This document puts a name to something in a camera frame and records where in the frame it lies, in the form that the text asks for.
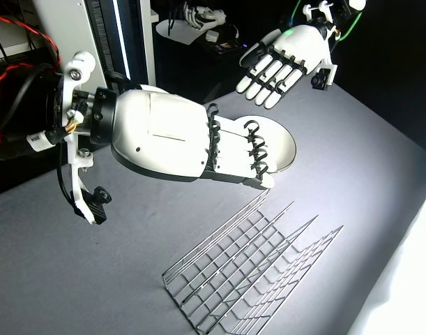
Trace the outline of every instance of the screw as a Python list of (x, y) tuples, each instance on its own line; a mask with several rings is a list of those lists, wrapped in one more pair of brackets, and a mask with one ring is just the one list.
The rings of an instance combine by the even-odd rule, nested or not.
[(82, 73), (80, 70), (77, 70), (76, 68), (70, 70), (69, 72), (70, 78), (72, 78), (73, 80), (80, 80)]
[(81, 148), (78, 150), (78, 155), (83, 158), (87, 158), (90, 156), (90, 151), (87, 148)]

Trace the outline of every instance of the metal frame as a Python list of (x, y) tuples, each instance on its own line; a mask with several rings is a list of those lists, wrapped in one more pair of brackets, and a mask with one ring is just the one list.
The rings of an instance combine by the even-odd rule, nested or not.
[(295, 242), (316, 221), (287, 236), (260, 207), (268, 190), (170, 267), (168, 293), (198, 334), (259, 334), (341, 231), (299, 250)]

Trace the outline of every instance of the white paper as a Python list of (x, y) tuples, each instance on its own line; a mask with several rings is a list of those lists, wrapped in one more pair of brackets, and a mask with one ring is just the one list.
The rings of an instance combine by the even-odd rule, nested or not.
[(192, 28), (185, 20), (175, 20), (169, 36), (168, 20), (157, 24), (156, 29), (161, 36), (186, 45), (190, 45), (196, 38), (204, 33), (204, 31), (200, 29)]

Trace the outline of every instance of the metal dish rack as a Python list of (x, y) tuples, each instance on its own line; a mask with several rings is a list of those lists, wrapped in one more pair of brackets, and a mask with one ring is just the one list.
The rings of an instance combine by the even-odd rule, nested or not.
[(259, 210), (268, 191), (232, 216), (163, 275), (166, 290), (198, 334), (259, 334), (336, 238), (295, 242), (317, 219), (284, 232)]

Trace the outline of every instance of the white robotic hand in background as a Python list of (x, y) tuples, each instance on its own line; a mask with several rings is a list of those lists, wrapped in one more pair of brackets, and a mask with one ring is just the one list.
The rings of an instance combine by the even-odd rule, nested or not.
[[(313, 71), (312, 87), (326, 89), (333, 83), (337, 70), (330, 58), (329, 38), (335, 34), (335, 40), (338, 40), (338, 29), (344, 27), (354, 15), (359, 18), (365, 2), (342, 0), (341, 9), (327, 1), (321, 1), (316, 8), (304, 5), (303, 14), (307, 24), (284, 32), (276, 29), (242, 56), (240, 65), (248, 68), (248, 73), (237, 84), (236, 91), (245, 94), (248, 100), (254, 99), (256, 105), (271, 109), (295, 83)], [(312, 17), (314, 10), (320, 12), (319, 17)], [(358, 18), (353, 21), (350, 30)]]
[(216, 26), (225, 23), (227, 17), (223, 10), (211, 10), (208, 7), (189, 7), (188, 3), (183, 4), (183, 12), (186, 22), (201, 32), (208, 31)]

